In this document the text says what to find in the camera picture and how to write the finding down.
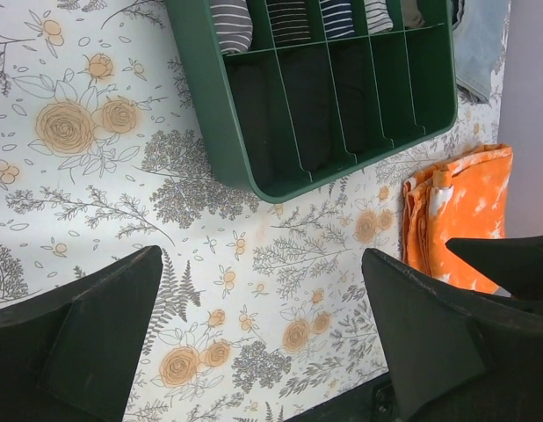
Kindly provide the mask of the black boxer underwear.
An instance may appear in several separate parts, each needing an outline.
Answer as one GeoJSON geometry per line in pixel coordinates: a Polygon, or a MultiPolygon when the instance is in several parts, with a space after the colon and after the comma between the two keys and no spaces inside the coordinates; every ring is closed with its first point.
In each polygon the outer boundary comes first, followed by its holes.
{"type": "Polygon", "coordinates": [[[366,51],[358,44],[345,44],[332,55],[334,83],[346,149],[362,155],[370,147],[370,107],[373,101],[366,51]]]}

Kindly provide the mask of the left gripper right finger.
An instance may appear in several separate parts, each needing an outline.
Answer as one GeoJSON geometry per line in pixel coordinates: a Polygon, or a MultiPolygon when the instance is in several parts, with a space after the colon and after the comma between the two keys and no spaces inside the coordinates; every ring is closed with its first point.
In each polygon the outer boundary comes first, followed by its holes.
{"type": "Polygon", "coordinates": [[[543,301],[450,286],[377,249],[362,272],[404,421],[543,421],[543,301]]]}

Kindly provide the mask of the light blue cloth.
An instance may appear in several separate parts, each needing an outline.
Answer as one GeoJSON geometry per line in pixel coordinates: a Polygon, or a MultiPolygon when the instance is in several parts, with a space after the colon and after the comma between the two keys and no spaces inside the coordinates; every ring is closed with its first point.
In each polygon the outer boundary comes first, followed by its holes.
{"type": "Polygon", "coordinates": [[[487,104],[491,75],[503,50],[506,0],[450,1],[456,84],[470,98],[487,104]]]}

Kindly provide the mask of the orange white patterned cloth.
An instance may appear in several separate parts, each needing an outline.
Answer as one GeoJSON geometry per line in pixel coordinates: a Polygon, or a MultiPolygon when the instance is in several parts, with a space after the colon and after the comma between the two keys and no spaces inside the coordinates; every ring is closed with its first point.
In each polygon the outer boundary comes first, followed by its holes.
{"type": "Polygon", "coordinates": [[[505,237],[512,148],[480,145],[416,172],[402,188],[402,260],[454,287],[493,294],[498,286],[446,247],[452,238],[505,237]]]}

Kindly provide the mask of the green compartment organizer box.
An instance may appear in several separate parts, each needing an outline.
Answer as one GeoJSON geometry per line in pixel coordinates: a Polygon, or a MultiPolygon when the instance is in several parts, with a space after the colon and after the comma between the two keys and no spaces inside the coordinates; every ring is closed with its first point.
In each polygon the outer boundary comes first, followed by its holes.
{"type": "Polygon", "coordinates": [[[450,129],[452,5],[406,6],[169,1],[214,177],[279,203],[450,129]]]}

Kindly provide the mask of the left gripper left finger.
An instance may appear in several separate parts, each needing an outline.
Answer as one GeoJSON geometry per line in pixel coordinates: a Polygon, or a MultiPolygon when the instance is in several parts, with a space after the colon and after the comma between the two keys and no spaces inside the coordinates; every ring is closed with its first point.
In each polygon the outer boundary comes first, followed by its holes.
{"type": "Polygon", "coordinates": [[[121,421],[162,272],[148,246],[0,309],[0,421],[121,421]]]}

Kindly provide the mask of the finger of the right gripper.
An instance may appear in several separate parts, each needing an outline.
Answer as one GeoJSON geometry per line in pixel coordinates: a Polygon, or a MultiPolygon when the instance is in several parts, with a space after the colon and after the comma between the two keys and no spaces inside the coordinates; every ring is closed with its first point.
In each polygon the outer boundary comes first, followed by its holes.
{"type": "Polygon", "coordinates": [[[543,236],[452,238],[449,251],[521,300],[543,300],[543,236]]]}

